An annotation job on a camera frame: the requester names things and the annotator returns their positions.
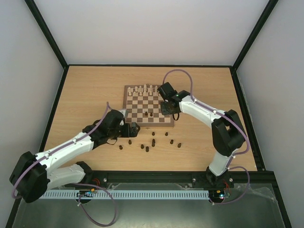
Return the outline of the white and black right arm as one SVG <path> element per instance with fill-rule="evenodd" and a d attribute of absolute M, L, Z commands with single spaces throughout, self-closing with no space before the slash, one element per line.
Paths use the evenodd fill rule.
<path fill-rule="evenodd" d="M 206 179 L 212 186 L 218 186 L 224 180 L 224 173 L 234 158 L 234 153 L 246 139 L 240 118 L 234 110 L 224 112 L 191 97 L 187 91 L 164 91 L 159 88 L 163 98 L 161 113 L 188 114 L 210 127 L 212 142 L 216 150 L 211 164 L 206 169 Z"/>

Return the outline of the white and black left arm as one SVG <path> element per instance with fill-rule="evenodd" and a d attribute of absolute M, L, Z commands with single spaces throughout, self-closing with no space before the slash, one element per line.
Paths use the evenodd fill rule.
<path fill-rule="evenodd" d="M 127 110 L 105 112 L 102 119 L 86 126 L 72 139 L 44 152 L 23 153 L 9 180 L 14 186 L 12 196 L 26 203 L 38 200 L 47 190 L 66 184 L 87 182 L 92 171 L 85 162 L 69 167 L 62 165 L 73 158 L 107 144 L 108 140 L 134 138 L 140 127 L 127 123 Z"/>

